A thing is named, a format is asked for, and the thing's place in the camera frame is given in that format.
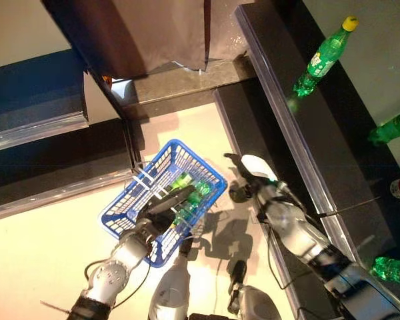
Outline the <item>robot left hand dark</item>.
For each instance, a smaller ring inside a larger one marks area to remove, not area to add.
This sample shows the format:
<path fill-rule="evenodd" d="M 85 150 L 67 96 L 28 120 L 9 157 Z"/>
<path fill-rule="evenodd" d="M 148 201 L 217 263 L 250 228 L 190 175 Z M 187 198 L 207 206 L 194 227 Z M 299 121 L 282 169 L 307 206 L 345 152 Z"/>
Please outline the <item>robot left hand dark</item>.
<path fill-rule="evenodd" d="M 175 220 L 176 213 L 172 208 L 188 200 L 194 191 L 195 187 L 188 185 L 171 191 L 161 199 L 150 200 L 138 212 L 135 230 L 146 229 L 155 237 L 164 234 Z"/>

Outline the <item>robot right hand dark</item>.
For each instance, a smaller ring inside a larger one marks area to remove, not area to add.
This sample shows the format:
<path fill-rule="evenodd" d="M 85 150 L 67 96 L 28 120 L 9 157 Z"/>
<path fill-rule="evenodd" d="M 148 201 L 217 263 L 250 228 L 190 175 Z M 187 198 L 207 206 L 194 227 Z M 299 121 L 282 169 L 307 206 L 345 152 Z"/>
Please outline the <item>robot right hand dark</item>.
<path fill-rule="evenodd" d="M 230 184 L 229 196 L 233 202 L 247 202 L 263 191 L 271 191 L 270 195 L 265 196 L 265 200 L 272 199 L 277 194 L 282 194 L 287 188 L 287 184 L 278 180 L 264 159 L 250 154 L 240 156 L 235 153 L 225 153 L 223 156 L 232 161 L 240 176 L 245 180 L 244 185 L 237 181 Z"/>

